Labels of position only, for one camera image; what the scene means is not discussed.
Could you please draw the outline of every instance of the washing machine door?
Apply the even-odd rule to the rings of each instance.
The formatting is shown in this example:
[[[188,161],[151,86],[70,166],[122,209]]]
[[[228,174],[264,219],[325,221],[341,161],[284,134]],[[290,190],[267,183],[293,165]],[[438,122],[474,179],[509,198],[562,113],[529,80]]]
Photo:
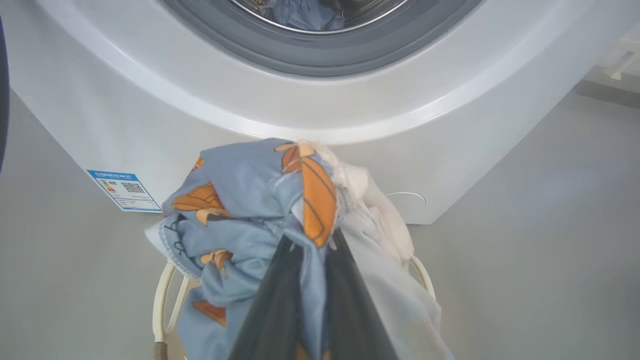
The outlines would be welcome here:
[[[358,74],[423,48],[479,0],[164,0],[215,45],[303,76]]]

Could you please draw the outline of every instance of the laundry basket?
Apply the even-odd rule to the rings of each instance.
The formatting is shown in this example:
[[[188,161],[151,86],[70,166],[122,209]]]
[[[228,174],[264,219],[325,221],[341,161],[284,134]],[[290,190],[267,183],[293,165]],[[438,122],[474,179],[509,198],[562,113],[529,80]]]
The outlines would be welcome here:
[[[383,224],[385,233],[396,240],[409,241],[410,243],[413,243],[409,230],[396,207],[382,192],[380,192],[373,179],[371,179],[371,176],[369,176],[368,183],[369,188],[367,189],[367,193],[364,195],[363,200],[367,207],[375,207],[380,211],[381,223]],[[429,273],[420,259],[415,255],[412,256],[404,266],[404,270],[406,272],[410,272],[410,265],[415,268],[418,280],[422,286],[435,300],[436,296],[433,289],[433,283],[431,282]],[[168,303],[167,298],[169,295],[169,287],[174,275],[175,266],[171,263],[167,263],[162,275],[160,276],[160,281],[158,282],[156,289],[152,319],[152,326],[156,339],[154,349],[155,360],[187,359],[186,354],[182,349],[180,338],[177,331],[175,331],[175,325],[178,321],[180,309],[182,308],[187,292],[192,288],[198,287],[200,285],[200,281],[198,279],[183,277],[176,301],[173,305],[173,310],[166,322],[165,305]]]
[[[435,299],[435,291],[433,289],[433,283],[424,265],[417,256],[411,258],[409,264],[415,267],[420,283]],[[409,271],[409,264],[405,268],[405,271]],[[156,288],[156,297],[154,299],[152,327],[154,331],[154,337],[156,344],[154,345],[154,360],[188,360],[187,355],[180,342],[180,336],[175,331],[175,325],[180,316],[180,309],[184,303],[187,292],[200,285],[198,279],[190,279],[183,277],[178,291],[177,298],[173,305],[173,310],[169,317],[169,321],[165,322],[166,309],[165,305],[168,303],[169,287],[172,279],[175,276],[175,266],[171,263],[167,263],[164,267],[162,275],[160,275],[160,281]]]

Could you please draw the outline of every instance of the white washing machine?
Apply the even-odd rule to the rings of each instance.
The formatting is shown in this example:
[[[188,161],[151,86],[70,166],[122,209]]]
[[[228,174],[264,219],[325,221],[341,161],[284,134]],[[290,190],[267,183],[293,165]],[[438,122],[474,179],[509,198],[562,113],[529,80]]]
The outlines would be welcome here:
[[[157,211],[202,149],[274,136],[330,144],[430,224],[640,17],[638,0],[294,3],[329,21],[276,0],[4,0],[11,85],[105,193],[129,176],[153,198],[125,210]]]

